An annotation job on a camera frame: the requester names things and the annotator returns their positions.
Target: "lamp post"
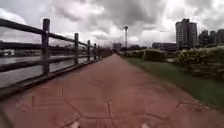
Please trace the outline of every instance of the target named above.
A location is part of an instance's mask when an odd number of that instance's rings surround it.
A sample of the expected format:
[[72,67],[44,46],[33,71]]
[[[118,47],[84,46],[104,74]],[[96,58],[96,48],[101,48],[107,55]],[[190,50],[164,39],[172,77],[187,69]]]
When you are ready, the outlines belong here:
[[128,50],[128,26],[124,27],[125,30],[125,56],[127,56],[127,50]]

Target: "sky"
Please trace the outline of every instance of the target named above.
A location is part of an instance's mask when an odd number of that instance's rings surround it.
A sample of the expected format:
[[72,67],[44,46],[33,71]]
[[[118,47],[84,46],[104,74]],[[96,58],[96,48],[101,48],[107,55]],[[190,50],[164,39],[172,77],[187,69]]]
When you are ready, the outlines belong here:
[[[183,18],[204,29],[224,28],[222,0],[0,0],[0,18],[42,28],[51,20],[50,31],[99,45],[124,42],[127,25],[129,44],[175,43],[175,23]],[[0,28],[0,40],[40,42],[39,36]]]

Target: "grass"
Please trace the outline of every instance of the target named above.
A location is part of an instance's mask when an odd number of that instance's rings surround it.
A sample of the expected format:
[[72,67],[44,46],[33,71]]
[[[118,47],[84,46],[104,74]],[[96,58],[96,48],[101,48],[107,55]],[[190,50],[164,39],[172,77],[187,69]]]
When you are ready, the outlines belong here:
[[146,72],[169,81],[190,93],[194,98],[224,112],[224,84],[194,77],[169,63],[146,62],[140,59],[127,59],[131,64]]

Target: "bush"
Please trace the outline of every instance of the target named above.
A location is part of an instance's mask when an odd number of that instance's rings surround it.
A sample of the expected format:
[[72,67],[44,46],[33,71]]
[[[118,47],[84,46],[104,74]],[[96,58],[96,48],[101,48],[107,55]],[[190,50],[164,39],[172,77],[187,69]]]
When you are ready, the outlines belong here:
[[224,47],[184,50],[178,54],[179,66],[196,76],[223,80]]
[[138,51],[128,51],[127,57],[131,58],[142,58],[144,55],[144,50],[138,50]]
[[164,62],[166,61],[166,53],[160,50],[145,50],[143,59],[145,61]]

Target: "walkway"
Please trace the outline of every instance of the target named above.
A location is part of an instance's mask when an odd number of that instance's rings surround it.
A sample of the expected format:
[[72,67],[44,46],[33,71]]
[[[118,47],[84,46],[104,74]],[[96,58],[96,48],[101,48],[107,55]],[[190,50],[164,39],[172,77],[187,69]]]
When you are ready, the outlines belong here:
[[16,128],[224,128],[224,117],[113,55],[1,103]]

